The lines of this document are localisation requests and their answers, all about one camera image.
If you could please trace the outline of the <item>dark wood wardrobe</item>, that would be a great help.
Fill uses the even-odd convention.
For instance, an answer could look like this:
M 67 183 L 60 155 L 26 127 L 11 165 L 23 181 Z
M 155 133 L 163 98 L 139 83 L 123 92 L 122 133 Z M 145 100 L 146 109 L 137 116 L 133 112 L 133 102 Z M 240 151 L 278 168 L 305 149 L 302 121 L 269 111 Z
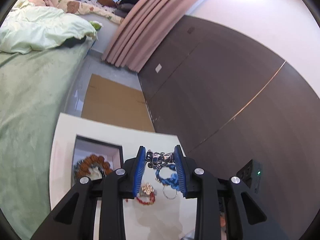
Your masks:
M 219 178 L 260 162 L 260 201 L 291 239 L 305 232 L 319 211 L 319 98 L 290 64 L 237 31 L 184 16 L 139 79 L 157 132 L 178 136 Z

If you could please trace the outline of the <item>bed with green sheet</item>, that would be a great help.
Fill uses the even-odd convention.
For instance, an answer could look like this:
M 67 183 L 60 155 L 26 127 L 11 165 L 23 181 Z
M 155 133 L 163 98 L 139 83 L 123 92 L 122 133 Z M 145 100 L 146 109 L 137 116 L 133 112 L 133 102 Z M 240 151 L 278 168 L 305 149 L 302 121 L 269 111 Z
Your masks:
M 70 86 L 92 46 L 1 53 L 1 210 L 21 239 L 50 211 L 53 135 Z

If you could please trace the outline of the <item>pale green duvet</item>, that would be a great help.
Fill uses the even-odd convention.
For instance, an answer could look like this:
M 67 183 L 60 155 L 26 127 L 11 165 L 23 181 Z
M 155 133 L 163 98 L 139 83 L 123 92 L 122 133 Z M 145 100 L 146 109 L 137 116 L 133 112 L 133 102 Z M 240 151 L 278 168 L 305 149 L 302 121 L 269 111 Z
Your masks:
M 27 54 L 61 46 L 66 40 L 97 38 L 87 20 L 55 7 L 17 0 L 1 25 L 1 52 Z

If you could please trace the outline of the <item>gold butterfly brooch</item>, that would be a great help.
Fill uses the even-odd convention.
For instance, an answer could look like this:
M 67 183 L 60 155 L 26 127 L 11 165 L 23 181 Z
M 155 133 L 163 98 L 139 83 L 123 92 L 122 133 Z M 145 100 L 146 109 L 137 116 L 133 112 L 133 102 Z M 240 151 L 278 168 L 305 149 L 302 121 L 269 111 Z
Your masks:
M 141 196 L 150 196 L 150 195 L 155 194 L 155 193 L 156 193 L 156 191 L 155 191 L 155 189 L 153 188 L 153 186 L 150 183 L 143 184 L 140 187 L 139 194 Z

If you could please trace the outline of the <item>floral patterned blanket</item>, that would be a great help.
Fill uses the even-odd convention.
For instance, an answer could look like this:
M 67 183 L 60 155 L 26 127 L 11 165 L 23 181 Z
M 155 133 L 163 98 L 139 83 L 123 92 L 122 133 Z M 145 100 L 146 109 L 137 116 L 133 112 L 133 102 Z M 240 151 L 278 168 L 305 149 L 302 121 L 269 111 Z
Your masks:
M 115 14 L 116 9 L 102 6 L 97 0 L 45 0 L 46 5 L 62 9 L 66 13 L 76 15 L 96 14 L 120 25 L 124 18 Z

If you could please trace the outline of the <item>flattened brown cardboard sheet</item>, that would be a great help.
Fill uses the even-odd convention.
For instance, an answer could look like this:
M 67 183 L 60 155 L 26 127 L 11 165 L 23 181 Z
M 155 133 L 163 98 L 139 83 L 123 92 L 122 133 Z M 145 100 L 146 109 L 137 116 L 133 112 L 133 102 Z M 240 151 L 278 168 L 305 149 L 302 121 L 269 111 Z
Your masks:
M 140 90 L 95 74 L 88 84 L 81 117 L 140 131 L 155 131 Z

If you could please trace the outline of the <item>white wall switch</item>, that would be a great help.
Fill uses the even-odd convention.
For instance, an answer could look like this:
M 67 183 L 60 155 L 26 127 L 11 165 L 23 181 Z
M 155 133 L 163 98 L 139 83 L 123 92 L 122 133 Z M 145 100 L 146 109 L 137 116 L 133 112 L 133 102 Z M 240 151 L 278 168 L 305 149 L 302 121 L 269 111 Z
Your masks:
M 156 73 L 159 73 L 159 71 L 161 70 L 161 68 L 162 68 L 162 66 L 161 66 L 161 64 L 159 63 L 159 64 L 157 65 L 157 67 L 155 68 Z

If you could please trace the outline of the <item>black jewelry box white lining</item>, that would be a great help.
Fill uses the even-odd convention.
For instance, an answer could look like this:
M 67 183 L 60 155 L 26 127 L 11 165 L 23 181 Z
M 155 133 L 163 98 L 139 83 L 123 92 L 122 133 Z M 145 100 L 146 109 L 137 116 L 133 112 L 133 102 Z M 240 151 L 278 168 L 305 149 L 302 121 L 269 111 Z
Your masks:
M 77 135 L 73 150 L 71 185 L 86 177 L 90 167 L 99 167 L 102 178 L 105 178 L 121 168 L 123 163 L 122 146 Z

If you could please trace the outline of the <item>green tissue pack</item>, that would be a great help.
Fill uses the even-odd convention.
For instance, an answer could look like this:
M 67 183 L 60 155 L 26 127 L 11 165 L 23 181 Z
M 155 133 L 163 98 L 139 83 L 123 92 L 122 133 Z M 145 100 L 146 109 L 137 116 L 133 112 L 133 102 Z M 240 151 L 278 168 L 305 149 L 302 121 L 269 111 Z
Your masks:
M 99 31 L 103 25 L 98 21 L 90 21 L 90 24 L 95 28 L 96 31 Z

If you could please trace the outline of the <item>brown plush toy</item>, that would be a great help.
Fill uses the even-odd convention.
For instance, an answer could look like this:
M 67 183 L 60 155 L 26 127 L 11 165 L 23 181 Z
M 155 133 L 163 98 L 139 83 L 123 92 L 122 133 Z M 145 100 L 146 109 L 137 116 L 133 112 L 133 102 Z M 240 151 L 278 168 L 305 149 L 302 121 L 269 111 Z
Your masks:
M 115 8 L 117 6 L 117 4 L 114 0 L 97 0 L 97 2 L 104 7 Z

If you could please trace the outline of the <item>black garment on bed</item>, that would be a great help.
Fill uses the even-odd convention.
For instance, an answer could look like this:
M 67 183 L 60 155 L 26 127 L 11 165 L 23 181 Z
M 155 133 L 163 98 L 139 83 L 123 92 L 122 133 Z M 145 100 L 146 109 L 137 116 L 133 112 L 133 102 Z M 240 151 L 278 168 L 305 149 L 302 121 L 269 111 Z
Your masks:
M 67 48 L 73 48 L 74 46 L 83 44 L 86 41 L 86 36 L 84 36 L 81 39 L 77 39 L 75 37 L 72 38 L 68 38 L 67 40 L 65 40 L 65 42 L 63 42 L 63 44 L 61 44 L 62 47 L 67 47 Z

